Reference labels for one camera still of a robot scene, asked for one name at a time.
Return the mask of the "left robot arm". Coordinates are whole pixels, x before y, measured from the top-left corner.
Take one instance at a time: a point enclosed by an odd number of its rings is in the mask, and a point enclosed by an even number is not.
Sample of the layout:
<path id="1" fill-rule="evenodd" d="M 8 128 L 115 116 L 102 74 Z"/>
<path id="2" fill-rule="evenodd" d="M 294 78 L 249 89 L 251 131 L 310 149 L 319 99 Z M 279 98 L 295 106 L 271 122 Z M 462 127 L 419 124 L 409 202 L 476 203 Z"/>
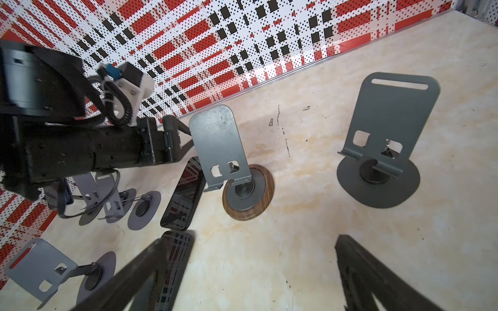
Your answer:
<path id="1" fill-rule="evenodd" d="M 154 80 L 131 63 L 101 64 L 60 51 L 1 41 L 1 170 L 6 190 L 37 200 L 64 178 L 176 163 L 193 147 L 172 115 L 138 117 Z"/>

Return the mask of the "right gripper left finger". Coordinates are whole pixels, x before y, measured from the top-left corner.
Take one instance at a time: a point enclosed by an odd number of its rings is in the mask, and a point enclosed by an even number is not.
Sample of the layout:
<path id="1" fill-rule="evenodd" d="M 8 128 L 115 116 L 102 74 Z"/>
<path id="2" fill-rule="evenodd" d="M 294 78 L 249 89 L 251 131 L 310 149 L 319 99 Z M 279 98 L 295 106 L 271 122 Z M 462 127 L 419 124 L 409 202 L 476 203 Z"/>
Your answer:
<path id="1" fill-rule="evenodd" d="M 170 245 L 159 238 L 73 310 L 154 310 L 165 283 Z"/>

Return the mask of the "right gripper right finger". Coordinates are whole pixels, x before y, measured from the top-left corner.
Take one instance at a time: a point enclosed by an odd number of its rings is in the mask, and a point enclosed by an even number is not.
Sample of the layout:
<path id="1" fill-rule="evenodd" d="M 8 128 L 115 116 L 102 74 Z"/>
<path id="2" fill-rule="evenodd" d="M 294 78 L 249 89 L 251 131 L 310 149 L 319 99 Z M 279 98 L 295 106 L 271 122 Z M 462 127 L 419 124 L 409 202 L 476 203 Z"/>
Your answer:
<path id="1" fill-rule="evenodd" d="M 440 310 L 349 235 L 335 244 L 346 310 Z"/>

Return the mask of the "black phone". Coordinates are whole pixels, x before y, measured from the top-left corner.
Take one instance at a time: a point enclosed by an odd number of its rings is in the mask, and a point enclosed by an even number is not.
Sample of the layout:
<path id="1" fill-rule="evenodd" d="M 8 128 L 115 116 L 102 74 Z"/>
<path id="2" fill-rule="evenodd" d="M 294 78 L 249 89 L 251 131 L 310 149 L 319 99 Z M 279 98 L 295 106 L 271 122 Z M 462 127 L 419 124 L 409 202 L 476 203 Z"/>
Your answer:
<path id="1" fill-rule="evenodd" d="M 160 221 L 163 228 L 185 231 L 190 226 L 202 196 L 206 179 L 198 156 L 186 164 Z"/>
<path id="2" fill-rule="evenodd" d="M 166 231 L 162 238 L 167 241 L 167 265 L 165 282 L 155 310 L 172 310 L 175 304 L 189 256 L 194 245 L 192 231 Z"/>

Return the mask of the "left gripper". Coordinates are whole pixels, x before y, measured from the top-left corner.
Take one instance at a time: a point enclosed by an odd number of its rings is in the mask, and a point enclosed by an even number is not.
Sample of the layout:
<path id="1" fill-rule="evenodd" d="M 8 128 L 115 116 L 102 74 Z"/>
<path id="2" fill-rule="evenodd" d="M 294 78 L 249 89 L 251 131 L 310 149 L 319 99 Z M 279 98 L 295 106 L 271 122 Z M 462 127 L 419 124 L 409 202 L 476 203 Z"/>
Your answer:
<path id="1" fill-rule="evenodd" d="M 27 134 L 27 173 L 30 182 L 45 183 L 88 172 L 179 162 L 192 148 L 181 144 L 189 128 L 176 117 L 162 119 L 158 130 L 151 117 L 136 126 L 38 126 Z"/>

